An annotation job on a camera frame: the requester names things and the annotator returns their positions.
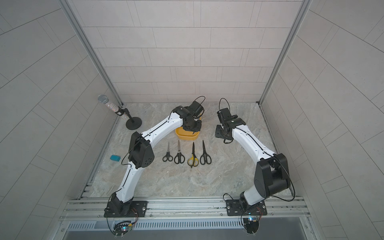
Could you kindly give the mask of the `yellow plastic storage box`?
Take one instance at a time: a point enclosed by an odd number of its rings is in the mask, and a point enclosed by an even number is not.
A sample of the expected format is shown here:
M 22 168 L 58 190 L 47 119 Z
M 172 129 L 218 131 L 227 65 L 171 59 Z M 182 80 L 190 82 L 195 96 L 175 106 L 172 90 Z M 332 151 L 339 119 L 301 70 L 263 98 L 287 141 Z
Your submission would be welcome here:
M 198 138 L 200 131 L 191 132 L 184 130 L 183 127 L 179 127 L 175 129 L 175 133 L 180 140 L 195 141 Z

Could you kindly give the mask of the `black bladed black scissors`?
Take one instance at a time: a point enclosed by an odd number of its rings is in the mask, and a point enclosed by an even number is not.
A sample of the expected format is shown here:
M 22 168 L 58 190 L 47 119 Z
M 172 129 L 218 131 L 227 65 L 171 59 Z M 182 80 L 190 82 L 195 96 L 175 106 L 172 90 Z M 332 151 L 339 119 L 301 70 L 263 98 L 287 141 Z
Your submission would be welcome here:
M 210 155 L 208 155 L 207 151 L 206 151 L 206 146 L 205 146 L 205 142 L 203 141 L 203 154 L 201 155 L 200 157 L 200 164 L 201 165 L 210 165 L 212 163 L 212 158 Z

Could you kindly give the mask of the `yellow handled scissors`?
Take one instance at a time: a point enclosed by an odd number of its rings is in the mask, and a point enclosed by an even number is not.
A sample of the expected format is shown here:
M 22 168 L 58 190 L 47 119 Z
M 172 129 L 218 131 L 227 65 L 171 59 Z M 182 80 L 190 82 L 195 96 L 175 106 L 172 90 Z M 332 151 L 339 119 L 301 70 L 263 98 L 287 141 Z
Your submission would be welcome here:
M 188 165 L 191 168 L 197 167 L 199 165 L 199 160 L 198 160 L 198 158 L 196 157 L 196 154 L 195 154 L 195 143 L 193 143 L 192 157 L 188 159 Z

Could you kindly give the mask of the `large black handled scissors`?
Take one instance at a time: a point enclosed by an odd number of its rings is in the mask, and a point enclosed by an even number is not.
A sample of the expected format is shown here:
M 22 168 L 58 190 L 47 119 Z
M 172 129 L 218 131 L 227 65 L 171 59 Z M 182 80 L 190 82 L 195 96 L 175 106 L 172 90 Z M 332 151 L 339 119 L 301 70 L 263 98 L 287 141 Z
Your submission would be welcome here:
M 181 144 L 180 141 L 178 141 L 178 152 L 176 156 L 174 157 L 175 164 L 183 164 L 185 162 L 185 156 L 181 153 Z

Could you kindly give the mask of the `small black handled scissors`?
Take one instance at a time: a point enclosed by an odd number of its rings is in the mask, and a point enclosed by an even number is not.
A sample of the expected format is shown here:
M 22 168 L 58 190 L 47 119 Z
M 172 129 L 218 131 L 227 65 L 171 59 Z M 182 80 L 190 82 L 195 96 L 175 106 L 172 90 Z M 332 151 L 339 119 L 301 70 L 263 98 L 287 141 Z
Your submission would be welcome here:
M 162 161 L 163 162 L 172 162 L 173 161 L 173 156 L 171 156 L 171 153 L 170 153 L 170 143 L 168 143 L 168 147 L 167 147 L 167 152 L 166 152 L 166 155 L 162 158 Z

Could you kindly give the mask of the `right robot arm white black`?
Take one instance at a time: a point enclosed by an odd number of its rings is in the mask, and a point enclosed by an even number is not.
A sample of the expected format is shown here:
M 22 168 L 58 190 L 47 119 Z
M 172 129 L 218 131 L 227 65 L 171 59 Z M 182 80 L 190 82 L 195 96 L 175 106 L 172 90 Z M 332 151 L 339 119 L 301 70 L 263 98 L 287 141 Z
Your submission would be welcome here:
M 220 109 L 217 115 L 221 124 L 217 125 L 216 138 L 223 139 L 225 144 L 226 141 L 237 141 L 256 165 L 253 186 L 240 195 L 240 209 L 251 211 L 263 200 L 289 189 L 292 180 L 286 156 L 276 154 L 262 144 L 245 121 L 232 115 L 229 108 Z

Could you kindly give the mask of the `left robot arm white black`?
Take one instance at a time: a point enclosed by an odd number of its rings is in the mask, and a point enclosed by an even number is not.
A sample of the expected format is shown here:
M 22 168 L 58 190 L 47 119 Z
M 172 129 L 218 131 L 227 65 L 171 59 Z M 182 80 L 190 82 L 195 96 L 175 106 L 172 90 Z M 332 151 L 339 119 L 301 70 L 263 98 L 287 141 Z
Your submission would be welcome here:
M 144 171 L 155 159 L 153 147 L 169 133 L 182 127 L 188 132 L 199 132 L 202 127 L 201 115 L 203 106 L 193 101 L 190 106 L 177 106 L 169 116 L 149 130 L 131 136 L 128 151 L 128 167 L 120 185 L 120 189 L 111 195 L 105 208 L 104 217 L 128 217 L 131 213 L 135 188 Z

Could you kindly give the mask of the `glitter microphone on black stand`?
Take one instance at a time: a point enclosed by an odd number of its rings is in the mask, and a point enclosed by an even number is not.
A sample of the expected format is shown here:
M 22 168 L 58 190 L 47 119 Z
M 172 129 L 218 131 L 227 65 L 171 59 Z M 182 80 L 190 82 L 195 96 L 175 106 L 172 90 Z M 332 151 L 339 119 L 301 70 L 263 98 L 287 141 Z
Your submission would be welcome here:
M 136 130 L 142 125 L 142 120 L 139 117 L 132 117 L 127 108 L 122 108 L 114 103 L 110 102 L 109 98 L 106 95 L 99 95 L 98 101 L 107 106 L 112 110 L 116 115 L 121 117 L 123 120 L 126 120 L 126 128 L 128 130 Z

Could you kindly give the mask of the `teal sponge block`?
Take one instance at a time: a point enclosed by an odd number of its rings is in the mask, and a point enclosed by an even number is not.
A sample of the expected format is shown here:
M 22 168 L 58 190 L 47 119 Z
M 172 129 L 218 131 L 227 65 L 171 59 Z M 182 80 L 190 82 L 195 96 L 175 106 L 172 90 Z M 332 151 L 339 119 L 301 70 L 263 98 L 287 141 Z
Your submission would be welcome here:
M 117 155 L 111 155 L 110 160 L 115 161 L 115 162 L 119 162 L 121 160 L 121 157 L 117 156 Z

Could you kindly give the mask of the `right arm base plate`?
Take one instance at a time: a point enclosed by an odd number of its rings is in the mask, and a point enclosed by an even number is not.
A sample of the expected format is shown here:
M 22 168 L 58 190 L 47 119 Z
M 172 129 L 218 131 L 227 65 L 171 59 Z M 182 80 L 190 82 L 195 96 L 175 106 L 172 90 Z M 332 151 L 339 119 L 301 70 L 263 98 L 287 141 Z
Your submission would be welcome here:
M 225 200 L 228 216 L 266 216 L 268 214 L 265 202 L 248 205 L 237 199 Z

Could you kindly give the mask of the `aluminium mounting rail frame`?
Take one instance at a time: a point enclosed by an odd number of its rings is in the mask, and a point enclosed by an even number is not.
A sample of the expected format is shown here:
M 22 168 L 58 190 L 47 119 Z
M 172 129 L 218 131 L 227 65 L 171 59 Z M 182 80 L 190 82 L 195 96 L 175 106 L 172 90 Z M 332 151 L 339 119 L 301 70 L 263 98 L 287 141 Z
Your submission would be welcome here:
M 213 219 L 236 218 L 243 216 L 228 216 L 225 200 L 230 197 L 148 197 L 135 198 L 133 201 L 148 201 L 144 217 L 134 217 L 138 220 L 170 220 L 170 219 Z M 59 219 L 63 221 L 76 220 L 105 220 L 107 198 L 88 198 L 68 201 Z M 302 197 L 291 202 L 286 198 L 270 198 L 264 200 L 268 214 L 262 218 L 308 217 L 310 211 Z M 109 218 L 122 220 L 129 218 Z

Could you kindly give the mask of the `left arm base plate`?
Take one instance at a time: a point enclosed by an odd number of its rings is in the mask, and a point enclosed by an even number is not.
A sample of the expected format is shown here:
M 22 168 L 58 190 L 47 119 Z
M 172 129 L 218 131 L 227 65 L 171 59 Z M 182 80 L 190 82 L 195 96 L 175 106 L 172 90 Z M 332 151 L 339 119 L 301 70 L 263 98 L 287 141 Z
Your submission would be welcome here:
M 105 208 L 105 218 L 134 218 L 144 217 L 148 201 L 128 201 L 121 204 L 119 201 L 109 201 Z

